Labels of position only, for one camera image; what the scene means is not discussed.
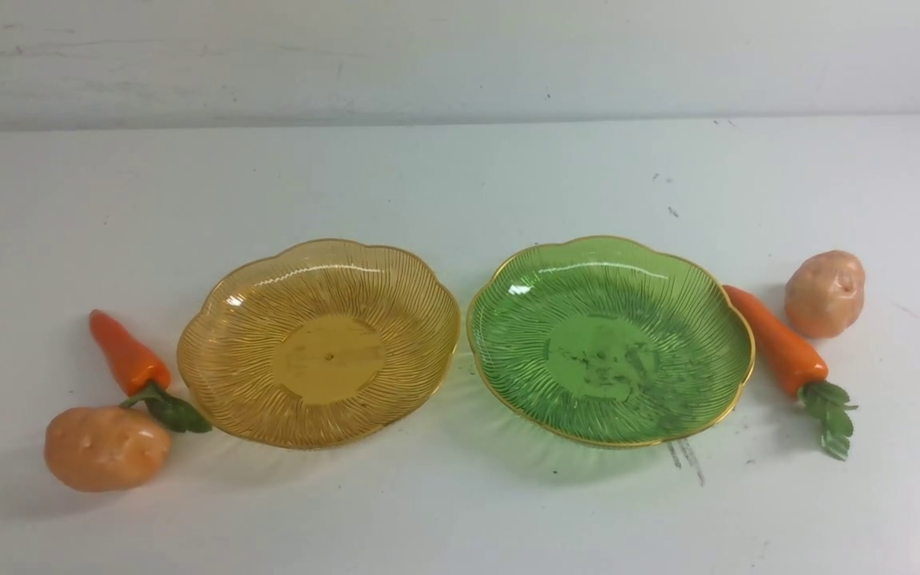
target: orange carrot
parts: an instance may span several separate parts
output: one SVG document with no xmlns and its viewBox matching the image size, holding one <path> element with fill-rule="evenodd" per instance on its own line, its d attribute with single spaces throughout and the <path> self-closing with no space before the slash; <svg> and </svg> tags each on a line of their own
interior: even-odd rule
<svg viewBox="0 0 920 575">
<path fill-rule="evenodd" d="M 127 397 L 143 390 L 150 382 L 168 389 L 172 382 L 169 369 L 149 347 L 134 339 L 130 331 L 102 310 L 90 316 L 91 335 L 109 360 L 116 383 L 120 383 Z"/>
<path fill-rule="evenodd" d="M 769 363 L 780 388 L 822 423 L 822 447 L 837 459 L 846 459 L 851 448 L 854 423 L 847 412 L 851 397 L 840 386 L 826 381 L 829 367 L 818 351 L 802 336 L 786 327 L 760 299 L 740 288 L 724 285 L 730 303 L 744 316 L 759 352 Z"/>
<path fill-rule="evenodd" d="M 130 335 L 123 324 L 97 309 L 91 312 L 88 324 L 94 341 L 109 361 L 113 378 L 127 394 L 128 399 L 120 407 L 133 407 L 143 401 L 161 425 L 178 433 L 186 430 L 204 433 L 212 429 L 212 424 L 193 405 L 165 393 L 173 379 L 169 369 L 149 347 Z"/>
</svg>

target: gold rim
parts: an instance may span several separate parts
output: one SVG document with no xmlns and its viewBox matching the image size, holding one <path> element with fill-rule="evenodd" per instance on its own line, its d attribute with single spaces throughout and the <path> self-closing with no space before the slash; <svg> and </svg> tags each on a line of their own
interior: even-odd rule
<svg viewBox="0 0 920 575">
<path fill-rule="evenodd" d="M 701 426 L 700 428 L 696 430 L 691 430 L 691 432 L 686 433 L 686 434 L 677 434 L 676 436 L 663 437 L 663 438 L 654 439 L 651 441 L 639 441 L 639 442 L 631 442 L 631 443 L 613 443 L 613 442 L 604 442 L 604 441 L 592 441 L 590 439 L 584 439 L 582 437 L 573 436 L 573 434 L 566 433 L 564 430 L 559 430 L 559 429 L 553 428 L 552 426 L 546 425 L 546 423 L 539 422 L 537 419 L 532 418 L 532 416 L 528 415 L 526 412 L 521 410 L 521 408 L 518 408 L 517 406 L 510 403 L 509 401 L 506 401 L 506 399 L 504 399 L 501 395 L 499 395 L 499 392 L 497 392 L 496 389 L 492 386 L 492 383 L 489 383 L 489 378 L 488 376 L 485 375 L 485 368 L 482 367 L 482 357 L 479 355 L 478 349 L 474 345 L 474 333 L 471 331 L 471 322 L 470 322 L 471 314 L 474 313 L 474 305 L 478 302 L 478 299 L 481 299 L 483 292 L 485 292 L 485 290 L 488 290 L 490 285 L 495 284 L 495 281 L 500 276 L 500 274 L 502 274 L 504 270 L 506 269 L 506 267 L 509 266 L 510 263 L 514 261 L 516 258 L 518 258 L 519 256 L 526 254 L 527 252 L 541 250 L 541 248 L 557 248 L 557 247 L 560 247 L 560 245 L 576 244 L 578 243 L 578 241 L 585 241 L 585 240 L 620 240 L 620 241 L 625 241 L 625 243 L 628 243 L 628 244 L 634 244 L 638 248 L 643 248 L 644 250 L 652 252 L 652 254 L 657 254 L 658 256 L 664 256 L 668 258 L 673 258 L 675 260 L 680 260 L 686 263 L 687 265 L 700 269 L 706 276 L 711 278 L 714 284 L 716 284 L 716 286 L 719 288 L 720 294 L 723 294 L 724 303 L 727 305 L 728 308 L 730 308 L 731 311 L 733 311 L 733 313 L 737 316 L 737 319 L 740 320 L 740 323 L 744 326 L 744 330 L 747 331 L 747 339 L 748 339 L 748 342 L 751 344 L 751 358 L 749 358 L 748 360 L 747 371 L 744 374 L 744 378 L 741 379 L 741 382 L 737 383 L 737 393 L 733 396 L 733 400 L 729 403 L 729 405 L 727 405 L 727 408 L 722 412 L 722 414 L 719 414 L 718 416 L 716 416 L 716 418 L 714 418 L 711 422 L 705 423 L 704 426 Z M 513 254 L 509 258 L 506 258 L 506 260 L 504 260 L 503 263 L 500 264 L 498 268 L 496 268 L 496 272 L 492 274 L 492 277 L 489 278 L 489 281 L 486 281 L 485 285 L 482 285 L 481 290 L 478 290 L 478 292 L 474 294 L 474 298 L 472 298 L 470 301 L 470 304 L 467 305 L 467 313 L 464 317 L 465 317 L 466 330 L 467 330 L 467 343 L 468 345 L 470 345 L 471 355 L 474 356 L 474 366 L 478 369 L 478 375 L 481 376 L 482 382 L 485 383 L 486 388 L 489 388 L 489 391 L 492 392 L 492 395 L 496 396 L 497 400 L 501 401 L 503 405 L 509 407 L 510 410 L 513 411 L 515 414 L 521 415 L 521 417 L 526 419 L 526 421 L 532 422 L 536 426 L 541 426 L 541 428 L 550 430 L 550 432 L 552 433 L 559 434 L 559 436 L 566 437 L 566 439 L 576 441 L 577 443 L 583 443 L 585 445 L 591 445 L 592 447 L 610 447 L 610 448 L 627 448 L 627 449 L 634 448 L 634 447 L 649 447 L 651 445 L 660 445 L 662 443 L 667 443 L 669 441 L 676 441 L 678 439 L 684 439 L 687 437 L 691 437 L 693 434 L 699 434 L 701 432 L 704 432 L 704 430 L 712 428 L 712 426 L 716 425 L 719 422 L 722 422 L 723 419 L 726 419 L 726 416 L 730 415 L 733 409 L 737 407 L 737 402 L 740 401 L 740 396 L 744 393 L 744 387 L 748 384 L 748 380 L 751 379 L 752 372 L 755 371 L 755 334 L 753 334 L 753 332 L 751 331 L 751 325 L 748 325 L 748 321 L 744 319 L 744 314 L 741 314 L 740 310 L 734 307 L 733 303 L 730 301 L 730 295 L 727 294 L 726 290 L 723 289 L 723 284 L 720 283 L 720 281 L 717 280 L 716 277 L 713 276 L 712 273 L 708 271 L 708 269 L 701 267 L 700 265 L 692 262 L 691 260 L 688 260 L 687 258 L 683 258 L 675 254 L 668 254 L 667 252 L 660 252 L 658 250 L 653 250 L 653 248 L 650 248 L 648 245 L 640 243 L 640 241 L 630 240 L 628 239 L 628 237 L 623 237 L 623 236 L 609 236 L 609 234 L 599 234 L 599 236 L 582 236 L 582 237 L 576 237 L 576 239 L 569 240 L 569 241 L 560 241 L 560 243 L 537 244 L 537 245 L 532 245 L 532 247 L 529 247 L 529 248 L 523 248 L 523 250 L 516 252 L 516 254 Z"/>
<path fill-rule="evenodd" d="M 187 332 L 190 331 L 190 327 L 192 327 L 192 325 L 194 325 L 195 323 L 199 323 L 202 320 L 202 318 L 208 315 L 208 309 L 209 307 L 211 307 L 212 297 L 214 297 L 216 292 L 219 291 L 219 288 L 222 287 L 222 284 L 225 284 L 226 281 L 229 280 L 230 277 L 233 277 L 237 272 L 240 272 L 240 270 L 251 267 L 252 265 L 260 264 L 262 262 L 278 260 L 279 258 L 289 255 L 289 252 L 295 251 L 297 248 L 301 248 L 304 245 L 330 243 L 330 241 L 337 241 L 337 243 L 342 243 L 342 244 L 354 244 L 354 245 L 358 245 L 361 248 L 368 248 L 368 250 L 379 250 L 381 248 L 381 250 L 391 250 L 394 252 L 401 252 L 401 254 L 410 256 L 418 264 L 420 264 L 420 266 L 424 268 L 425 272 L 428 272 L 428 275 L 434 280 L 435 284 L 437 284 L 438 287 L 441 288 L 441 290 L 444 291 L 446 295 L 448 295 L 449 301 L 452 302 L 453 304 L 452 306 L 453 311 L 454 311 L 455 317 L 457 318 L 457 323 L 456 323 L 457 327 L 453 334 L 453 350 L 450 351 L 449 356 L 446 357 L 446 364 L 444 365 L 444 367 L 442 367 L 442 376 L 441 378 L 438 379 L 437 385 L 435 385 L 434 389 L 432 389 L 431 392 L 427 395 L 427 397 L 424 398 L 424 401 L 422 401 L 420 404 L 414 407 L 414 409 L 408 411 L 406 414 L 399 416 L 399 418 L 393 419 L 393 421 L 381 423 L 380 426 L 377 426 L 376 428 L 369 430 L 367 433 L 357 434 L 357 436 L 355 437 L 350 437 L 346 440 L 339 441 L 336 443 L 330 443 L 330 444 L 314 446 L 314 447 L 282 446 L 285 448 L 292 448 L 292 449 L 299 449 L 299 450 L 317 450 L 317 449 L 328 449 L 332 447 L 340 447 L 348 443 L 354 443 L 354 441 L 360 441 L 367 437 L 371 437 L 373 434 L 379 432 L 380 430 L 386 429 L 387 426 L 391 426 L 393 425 L 393 423 L 401 421 L 401 419 L 405 418 L 407 415 L 413 414 L 414 411 L 417 411 L 418 409 L 423 407 L 424 404 L 427 403 L 428 400 L 430 400 L 432 396 L 435 396 L 435 394 L 438 393 L 439 389 L 442 389 L 442 383 L 446 381 L 446 377 L 450 373 L 450 367 L 452 367 L 453 365 L 453 357 L 456 356 L 457 345 L 459 345 L 460 343 L 460 331 L 461 331 L 460 318 L 463 317 L 463 313 L 460 309 L 460 303 L 457 301 L 456 295 L 453 295 L 453 292 L 450 291 L 450 289 L 446 287 L 446 285 L 443 284 L 442 281 L 438 280 L 438 276 L 437 274 L 435 274 L 434 269 L 431 269 L 431 266 L 428 265 L 428 263 L 425 262 L 423 258 L 415 254 L 415 252 L 403 250 L 402 248 L 397 248 L 394 245 L 362 244 L 360 243 L 360 241 L 345 240 L 345 239 L 342 239 L 342 237 L 320 237 L 320 239 L 317 239 L 317 240 L 300 241 L 299 244 L 293 244 L 291 245 L 291 247 L 285 248 L 285 250 L 278 252 L 278 254 L 275 254 L 274 256 L 268 256 L 265 258 L 259 258 L 251 262 L 247 262 L 244 265 L 237 266 L 235 269 L 232 270 L 232 272 L 228 272 L 226 276 L 222 277 L 222 280 L 219 280 L 218 283 L 215 284 L 215 287 L 212 287 L 211 291 L 208 291 L 208 295 L 204 297 L 204 302 L 201 303 L 200 309 L 198 309 L 197 313 L 195 313 L 194 316 L 190 319 L 190 321 L 188 321 L 188 323 L 186 324 L 186 327 L 183 327 L 183 331 L 180 332 L 179 342 L 176 342 L 176 370 L 179 371 L 180 379 L 183 379 L 183 384 L 187 387 L 187 390 L 189 390 L 190 395 L 193 397 L 195 403 L 200 405 L 200 401 L 198 401 L 197 399 L 197 395 L 194 392 L 193 386 L 190 385 L 190 383 L 188 382 L 187 376 L 184 375 L 183 361 L 180 360 L 180 358 L 185 355 L 185 352 L 182 351 L 183 346 L 184 346 L 183 342 L 184 342 L 185 336 L 187 335 Z M 242 439 L 244 441 L 252 441 L 253 443 L 259 443 L 262 445 L 271 445 L 271 443 L 266 443 L 264 441 L 259 441 L 259 440 L 252 439 L 249 437 L 242 437 L 240 436 L 240 434 L 234 434 L 230 432 L 230 430 L 227 430 L 225 426 L 222 426 L 218 422 L 213 421 L 212 416 L 208 414 L 208 412 L 204 409 L 200 409 L 200 413 L 213 426 L 215 426 L 216 429 L 222 430 L 222 432 L 225 434 L 230 434 L 230 436 L 233 436 L 237 439 Z"/>
</svg>

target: green glass bowl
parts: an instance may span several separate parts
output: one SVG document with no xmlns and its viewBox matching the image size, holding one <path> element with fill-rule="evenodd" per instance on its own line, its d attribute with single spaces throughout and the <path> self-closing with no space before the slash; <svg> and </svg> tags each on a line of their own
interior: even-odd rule
<svg viewBox="0 0 920 575">
<path fill-rule="evenodd" d="M 471 302 L 467 338 L 500 401 L 603 447 L 708 429 L 755 367 L 751 328 L 712 274 L 614 236 L 508 259 Z"/>
</svg>

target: white table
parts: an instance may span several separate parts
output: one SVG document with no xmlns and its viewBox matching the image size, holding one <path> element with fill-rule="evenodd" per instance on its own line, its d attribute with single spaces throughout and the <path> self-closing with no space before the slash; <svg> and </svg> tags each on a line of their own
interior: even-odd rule
<svg viewBox="0 0 920 575">
<path fill-rule="evenodd" d="M 850 461 L 762 364 L 716 428 L 605 451 L 511 414 L 462 342 L 438 395 L 344 448 L 181 437 L 122 495 L 41 462 L 52 416 L 117 401 L 91 308 L 175 366 L 220 277 L 302 240 L 408 248 L 466 306 L 519 248 L 594 233 L 771 305 L 857 252 L 865 312 L 820 344 L 861 405 Z M 0 134 L 7 573 L 920 575 L 920 117 Z"/>
</svg>

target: scalloped bowl rim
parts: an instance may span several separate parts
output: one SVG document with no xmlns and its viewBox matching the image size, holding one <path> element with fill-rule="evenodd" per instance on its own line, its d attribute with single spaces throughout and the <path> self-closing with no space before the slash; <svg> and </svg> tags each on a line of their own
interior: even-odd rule
<svg viewBox="0 0 920 575">
<path fill-rule="evenodd" d="M 747 334 L 747 338 L 749 342 L 749 347 L 751 347 L 751 350 L 749 350 L 751 351 L 751 357 L 749 357 L 748 364 L 747 364 L 747 371 L 744 372 L 744 377 L 741 379 L 740 383 L 737 383 L 737 393 L 733 396 L 733 399 L 727 404 L 727 407 L 722 412 L 722 414 L 717 415 L 715 418 L 712 419 L 711 422 L 706 422 L 704 426 L 701 426 L 700 428 L 696 430 L 690 430 L 690 432 L 685 433 L 685 434 L 676 434 L 676 436 L 662 437 L 662 438 L 648 440 L 648 441 L 638 441 L 638 442 L 593 441 L 590 439 L 585 439 L 583 437 L 574 436 L 574 434 L 567 433 L 564 430 L 554 428 L 554 426 L 549 426 L 549 425 L 546 425 L 546 423 L 539 422 L 537 419 L 532 418 L 532 416 L 528 415 L 526 412 L 521 410 L 521 408 L 518 408 L 514 404 L 511 404 L 509 401 L 506 401 L 499 394 L 499 392 L 492 385 L 492 383 L 489 382 L 488 375 L 485 374 L 485 368 L 483 368 L 482 366 L 481 353 L 478 352 L 478 345 L 475 345 L 475 342 L 474 342 L 474 331 L 472 331 L 472 327 L 471 327 L 471 316 L 472 314 L 474 314 L 475 306 L 478 305 L 478 300 L 481 299 L 483 294 L 485 294 L 485 291 L 488 291 L 489 288 L 492 287 L 492 285 L 496 283 L 496 280 L 499 280 L 499 276 L 502 275 L 502 273 L 507 269 L 507 267 L 511 265 L 511 263 L 514 262 L 515 259 L 517 259 L 518 257 L 521 257 L 522 255 L 527 254 L 527 252 L 537 252 L 541 250 L 549 250 L 549 248 L 561 248 L 563 247 L 563 245 L 579 244 L 579 243 L 584 243 L 584 241 L 589 241 L 589 240 L 624 241 L 624 243 L 626 244 L 631 244 L 633 247 L 636 247 L 636 248 L 642 248 L 642 250 L 652 252 L 652 254 L 655 254 L 655 255 L 658 255 L 664 258 L 680 260 L 680 262 L 684 262 L 687 265 L 693 266 L 694 268 L 700 270 L 700 272 L 708 276 L 708 278 L 712 281 L 712 283 L 715 284 L 717 288 L 719 288 L 720 294 L 723 295 L 723 303 L 726 305 L 727 309 L 733 312 L 734 316 L 737 317 L 741 325 L 744 326 L 744 330 Z M 530 245 L 530 247 L 523 248 L 521 251 L 515 252 L 515 254 L 513 254 L 512 256 L 504 259 L 503 263 L 500 264 L 499 267 L 496 268 L 496 272 L 492 274 L 492 277 L 490 277 L 489 280 L 486 281 L 486 283 L 483 284 L 481 288 L 479 288 L 478 292 L 475 292 L 474 298 L 471 299 L 470 304 L 468 304 L 467 306 L 467 314 L 465 316 L 465 323 L 467 324 L 466 325 L 467 343 L 468 345 L 470 345 L 471 355 L 474 356 L 474 366 L 478 369 L 478 375 L 481 376 L 482 383 L 485 383 L 485 387 L 489 388 L 489 391 L 492 392 L 493 396 L 496 396 L 497 400 L 502 402 L 503 405 L 509 407 L 510 410 L 513 411 L 515 414 L 521 415 L 521 417 L 526 419 L 526 421 L 532 422 L 534 423 L 534 425 L 540 426 L 541 428 L 550 430 L 550 432 L 552 433 L 559 434 L 559 436 L 561 437 L 565 437 L 566 439 L 576 441 L 577 443 L 590 445 L 591 447 L 607 447 L 607 448 L 616 448 L 616 449 L 649 447 L 651 445 L 660 445 L 662 443 L 668 443 L 669 441 L 685 439 L 687 437 L 693 436 L 694 434 L 699 434 L 701 432 L 704 432 L 704 430 L 708 430 L 709 428 L 712 428 L 712 426 L 715 426 L 717 423 L 722 422 L 723 419 L 726 419 L 727 415 L 730 415 L 730 413 L 734 411 L 734 408 L 737 407 L 737 403 L 740 401 L 740 396 L 744 393 L 744 387 L 748 384 L 749 379 L 751 379 L 751 375 L 753 374 L 753 371 L 755 371 L 755 360 L 756 360 L 755 334 L 753 334 L 753 331 L 751 331 L 751 325 L 749 325 L 748 321 L 744 319 L 744 314 L 741 314 L 740 310 L 738 310 L 733 305 L 733 303 L 730 301 L 730 295 L 727 294 L 726 290 L 723 289 L 723 284 L 721 284 L 720 281 L 717 280 L 716 277 L 713 276 L 712 273 L 708 271 L 708 269 L 701 267 L 700 265 L 692 262 L 691 260 L 688 260 L 687 258 L 680 257 L 676 254 L 668 254 L 668 252 L 660 252 L 658 250 L 654 250 L 654 248 L 650 248 L 648 245 L 640 243 L 640 241 L 630 240 L 628 239 L 628 237 L 623 237 L 623 236 L 606 236 L 606 234 L 598 234 L 598 236 L 574 237 L 573 240 L 558 241 L 558 243 Z"/>
<path fill-rule="evenodd" d="M 222 277 L 222 280 L 216 281 L 215 287 L 212 287 L 212 290 L 208 291 L 208 295 L 204 297 L 204 302 L 201 303 L 200 309 L 198 309 L 197 313 L 195 313 L 194 316 L 190 319 L 190 321 L 188 321 L 188 323 L 186 324 L 186 327 L 183 328 L 183 331 L 180 334 L 179 342 L 176 343 L 176 370 L 179 371 L 180 378 L 183 379 L 184 385 L 187 387 L 187 390 L 189 390 L 191 396 L 193 396 L 194 401 L 198 406 L 200 406 L 200 400 L 198 400 L 197 395 L 194 392 L 193 386 L 190 385 L 189 379 L 187 379 L 186 374 L 184 374 L 183 365 L 185 361 L 181 361 L 180 358 L 185 356 L 185 353 L 182 350 L 184 349 L 184 339 L 186 338 L 187 332 L 191 330 L 191 327 L 195 327 L 195 325 L 201 325 L 202 323 L 204 323 L 204 320 L 207 319 L 211 315 L 212 306 L 215 305 L 216 293 L 219 291 L 219 288 L 222 288 L 222 285 L 226 284 L 227 281 L 230 280 L 231 277 L 236 276 L 237 273 L 242 272 L 242 270 L 246 268 L 249 268 L 251 266 L 255 266 L 258 264 L 262 264 L 265 262 L 271 262 L 275 260 L 284 259 L 285 257 L 288 257 L 289 255 L 291 255 L 292 252 L 299 250 L 299 248 L 304 247 L 304 245 L 325 244 L 325 243 L 353 244 L 353 245 L 358 245 L 358 247 L 361 247 L 363 250 L 390 250 L 393 252 L 401 252 L 401 254 L 404 254 L 406 256 L 409 256 L 410 258 L 413 258 L 414 261 L 417 262 L 417 264 L 419 265 L 419 268 L 422 269 L 422 271 L 426 273 L 427 276 L 430 277 L 432 281 L 434 281 L 435 285 L 437 285 L 439 290 L 444 292 L 444 294 L 448 295 L 449 302 L 450 304 L 452 304 L 450 308 L 453 309 L 454 315 L 457 318 L 456 330 L 453 334 L 453 348 L 449 350 L 449 353 L 446 353 L 446 365 L 444 366 L 444 369 L 442 369 L 442 377 L 439 378 L 438 383 L 435 383 L 434 389 L 432 389 L 430 393 L 428 393 L 427 396 L 425 396 L 424 400 L 420 404 L 418 404 L 416 407 L 414 407 L 414 409 L 408 411 L 406 414 L 403 414 L 402 416 L 399 416 L 399 418 L 393 419 L 393 421 L 391 422 L 383 422 L 381 423 L 380 426 L 374 426 L 374 428 L 369 430 L 367 433 L 357 434 L 357 436 L 353 436 L 353 437 L 344 439 L 343 441 L 329 443 L 329 444 L 321 445 L 318 447 L 292 447 L 292 449 L 325 449 L 325 448 L 339 447 L 340 445 L 346 445 L 348 443 L 353 443 L 354 441 L 360 441 L 364 439 L 365 437 L 369 437 L 372 434 L 378 433 L 380 430 L 387 428 L 387 426 L 393 425 L 393 423 L 398 422 L 399 419 L 403 419 L 407 415 L 413 414 L 414 411 L 417 411 L 418 409 L 421 408 L 421 406 L 427 403 L 427 401 L 430 400 L 431 397 L 435 395 L 435 393 L 438 393 L 439 388 L 442 388 L 442 383 L 446 381 L 446 377 L 449 375 L 450 365 L 453 364 L 453 357 L 456 356 L 456 348 L 457 348 L 457 345 L 459 345 L 460 343 L 460 331 L 462 331 L 460 328 L 460 323 L 461 323 L 461 319 L 463 318 L 463 313 L 461 311 L 460 304 L 456 299 L 456 295 L 453 295 L 453 292 L 450 291 L 450 289 L 446 287 L 446 285 L 443 284 L 442 281 L 438 280 L 438 276 L 437 274 L 435 274 L 434 269 L 431 269 L 431 266 L 428 265 L 428 263 L 425 262 L 424 259 L 421 258 L 419 255 L 414 254 L 413 252 L 410 252 L 408 250 L 403 250 L 402 248 L 397 248 L 394 245 L 363 244 L 361 243 L 361 241 L 346 240 L 346 239 L 342 239 L 342 237 L 319 237 L 319 239 L 316 239 L 316 240 L 300 241 L 300 243 L 293 244 L 291 245 L 291 247 L 285 248 L 285 250 L 281 252 L 277 252 L 277 254 L 275 255 L 271 255 L 271 256 L 264 257 L 264 258 L 259 258 L 256 260 L 249 261 L 245 264 L 237 266 L 235 269 L 226 273 L 225 276 Z M 222 430 L 223 433 L 230 434 L 230 436 L 233 436 L 237 439 L 241 439 L 244 441 L 251 441 L 253 443 L 273 446 L 271 443 L 260 441 L 252 437 L 244 437 L 242 436 L 242 434 L 231 432 L 230 430 L 227 429 L 226 426 L 222 425 L 222 423 L 215 422 L 214 418 L 212 418 L 212 416 L 204 409 L 200 409 L 200 413 L 213 426 L 215 426 L 216 429 Z"/>
</svg>

